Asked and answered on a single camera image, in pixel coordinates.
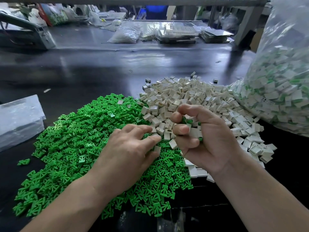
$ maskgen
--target red object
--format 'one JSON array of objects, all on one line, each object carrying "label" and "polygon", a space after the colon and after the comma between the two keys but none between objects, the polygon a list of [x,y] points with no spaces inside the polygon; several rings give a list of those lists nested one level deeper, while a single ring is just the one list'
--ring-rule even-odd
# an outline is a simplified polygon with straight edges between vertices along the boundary
[{"label": "red object", "polygon": [[49,21],[48,16],[43,10],[41,4],[37,3],[37,7],[39,9],[39,15],[41,16],[41,18],[45,20],[48,26],[52,26],[52,23]]}]

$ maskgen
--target black tabletop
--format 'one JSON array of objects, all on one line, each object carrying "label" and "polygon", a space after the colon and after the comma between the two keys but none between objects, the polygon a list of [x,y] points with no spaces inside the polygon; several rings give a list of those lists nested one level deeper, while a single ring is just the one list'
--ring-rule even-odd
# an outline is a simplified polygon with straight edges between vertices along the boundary
[{"label": "black tabletop", "polygon": [[[78,39],[101,34],[75,31]],[[195,44],[161,46],[150,44],[111,47],[70,47],[72,35],[55,30],[61,47],[47,52],[0,51],[0,102],[6,103],[37,94],[46,115],[45,125],[52,125],[61,114],[75,112],[99,96],[110,93],[138,97],[145,78],[152,81],[165,76],[185,77],[193,71],[204,81],[218,78],[219,84],[230,84],[244,77],[254,53],[240,51],[232,44]],[[278,147],[266,170],[286,186],[305,206],[309,206],[307,180],[307,138],[297,136],[260,122],[265,126],[261,138]],[[12,208],[21,182],[31,170],[44,163],[31,156],[35,137],[0,153],[0,231],[20,230],[29,218],[15,217]],[[31,158],[27,166],[17,166]],[[185,215],[184,230],[221,231],[245,227],[216,184],[204,178],[192,179],[194,189],[176,192],[172,209],[163,218],[176,222]],[[156,231],[165,224],[162,219],[136,213],[130,205],[113,218],[97,220],[91,231]]]}]

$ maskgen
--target person's left hand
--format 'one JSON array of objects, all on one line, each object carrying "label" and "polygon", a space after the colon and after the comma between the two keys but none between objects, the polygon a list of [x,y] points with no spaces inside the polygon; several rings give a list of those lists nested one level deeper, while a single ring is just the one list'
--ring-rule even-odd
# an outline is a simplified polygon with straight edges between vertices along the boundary
[{"label": "person's left hand", "polygon": [[114,130],[86,174],[99,195],[108,194],[110,199],[120,195],[136,183],[159,156],[157,152],[149,152],[161,141],[159,135],[141,140],[145,133],[151,131],[152,127],[148,125],[133,124]]}]

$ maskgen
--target stray green plastic piece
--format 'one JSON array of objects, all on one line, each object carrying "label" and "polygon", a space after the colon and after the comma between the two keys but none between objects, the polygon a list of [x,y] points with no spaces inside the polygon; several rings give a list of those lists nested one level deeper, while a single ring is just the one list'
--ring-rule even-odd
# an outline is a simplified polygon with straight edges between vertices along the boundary
[{"label": "stray green plastic piece", "polygon": [[26,160],[20,160],[19,162],[18,162],[18,166],[20,166],[20,165],[28,165],[30,163],[30,159],[26,159]]},{"label": "stray green plastic piece", "polygon": [[[119,100],[123,100],[122,106],[117,104]],[[143,119],[137,101],[121,94],[99,97],[76,113],[61,115],[55,126],[47,127],[34,143],[36,150],[32,154],[46,164],[45,168],[31,171],[21,183],[15,197],[18,202],[13,208],[15,215],[38,215],[72,181],[85,175],[116,128],[149,124]],[[121,210],[128,201],[137,212],[159,217],[171,208],[169,200],[175,198],[175,190],[193,188],[180,150],[172,150],[168,142],[158,143],[160,157],[133,187],[108,203],[102,219],[113,217],[114,210]]]}]

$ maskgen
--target hand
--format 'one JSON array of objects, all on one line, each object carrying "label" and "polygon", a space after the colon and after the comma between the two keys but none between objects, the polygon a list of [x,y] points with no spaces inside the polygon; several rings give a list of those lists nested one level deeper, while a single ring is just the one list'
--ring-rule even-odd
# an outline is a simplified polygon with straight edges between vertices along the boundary
[{"label": "hand", "polygon": [[173,127],[176,143],[186,159],[207,170],[212,177],[222,172],[232,158],[243,153],[230,128],[210,110],[200,105],[182,104],[171,120],[180,123],[185,114],[197,117],[201,123],[203,142],[188,136],[187,125],[177,124]]},{"label": "hand", "polygon": [[128,124],[123,129],[115,129],[106,146],[87,173],[93,187],[99,194],[107,194],[112,199],[128,190],[136,183],[159,156],[149,152],[159,141],[159,135],[142,139],[152,131],[148,125]]}]

